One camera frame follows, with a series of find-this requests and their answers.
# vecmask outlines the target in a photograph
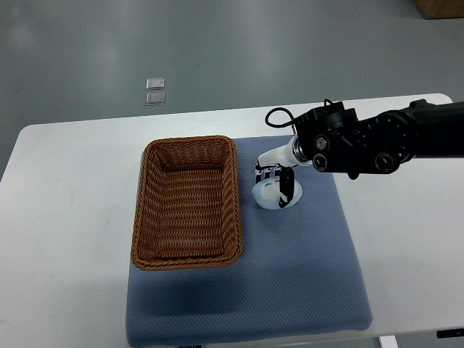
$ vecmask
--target small transparent square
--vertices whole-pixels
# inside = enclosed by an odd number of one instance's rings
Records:
[[[165,78],[149,78],[146,80],[146,89],[163,89],[165,87]]]
[[[165,92],[151,92],[146,94],[145,105],[163,105],[165,103]]]

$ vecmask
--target basket rim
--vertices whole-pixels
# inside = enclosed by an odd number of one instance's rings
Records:
[[[164,146],[166,144],[191,144],[191,143],[204,143],[211,141],[219,141],[225,144],[228,149],[228,166],[230,167],[232,184],[232,195],[229,199],[232,199],[234,209],[232,209],[232,224],[233,230],[231,233],[232,250],[227,254],[218,255],[215,257],[179,257],[172,259],[153,259],[146,260],[141,257],[140,243],[142,238],[142,208],[145,201],[145,183],[147,180],[147,160],[150,152],[154,151],[157,146]],[[240,216],[240,197],[239,197],[239,176],[238,176],[238,165],[237,165],[237,153],[236,146],[233,140],[227,136],[193,136],[186,138],[163,138],[157,139],[149,143],[143,153],[140,178],[138,183],[138,196],[136,203],[136,216],[134,218],[133,225],[133,238],[132,247],[130,250],[130,258],[132,263],[140,270],[180,270],[180,269],[192,269],[192,268],[215,268],[232,265],[240,258],[242,253],[242,230],[241,230],[241,216]]]

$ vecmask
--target black cable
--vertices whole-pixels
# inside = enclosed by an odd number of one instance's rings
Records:
[[[281,125],[276,125],[274,123],[269,122],[269,117],[276,111],[283,111],[285,112],[288,116],[290,116],[290,121],[283,123]],[[289,125],[292,125],[294,123],[295,118],[291,114],[290,111],[288,111],[285,107],[276,107],[275,109],[272,109],[271,111],[268,112],[265,118],[266,125],[269,125],[270,127],[273,128],[285,128],[288,127]]]

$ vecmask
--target white table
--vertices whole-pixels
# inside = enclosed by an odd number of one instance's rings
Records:
[[[430,94],[346,101],[345,106],[355,107],[363,119],[423,97],[450,102]],[[288,108],[300,115],[319,105]],[[290,128],[264,124],[269,109],[22,130],[0,182],[0,346],[126,347],[125,297],[144,147],[156,138],[178,136],[290,134]],[[463,173],[464,159],[414,159],[391,175],[361,175],[351,181],[335,174],[372,325],[361,332],[245,346],[464,327]]]

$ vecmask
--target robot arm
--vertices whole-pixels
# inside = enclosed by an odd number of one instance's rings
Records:
[[[291,120],[270,123],[276,111],[287,112]],[[276,128],[291,125],[296,134],[287,145],[259,156],[257,182],[259,171],[269,167],[286,170],[312,163],[320,172],[347,173],[356,179],[360,173],[393,173],[414,157],[464,157],[464,102],[435,105],[421,99],[359,121],[354,109],[326,99],[324,106],[296,118],[284,108],[273,109],[265,121]],[[288,191],[284,196],[289,201]],[[279,205],[285,207],[285,199]]]

